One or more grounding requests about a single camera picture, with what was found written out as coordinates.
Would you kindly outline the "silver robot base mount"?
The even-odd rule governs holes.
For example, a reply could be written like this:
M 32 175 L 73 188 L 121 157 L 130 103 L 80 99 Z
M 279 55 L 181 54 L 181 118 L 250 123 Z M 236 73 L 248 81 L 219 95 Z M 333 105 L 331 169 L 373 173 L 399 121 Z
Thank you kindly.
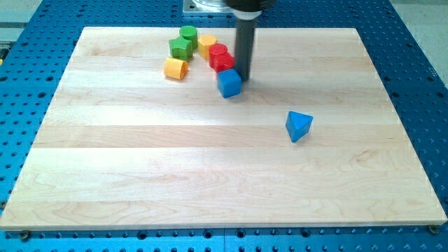
M 200 13 L 230 13 L 231 9 L 224 0 L 183 0 L 183 12 Z

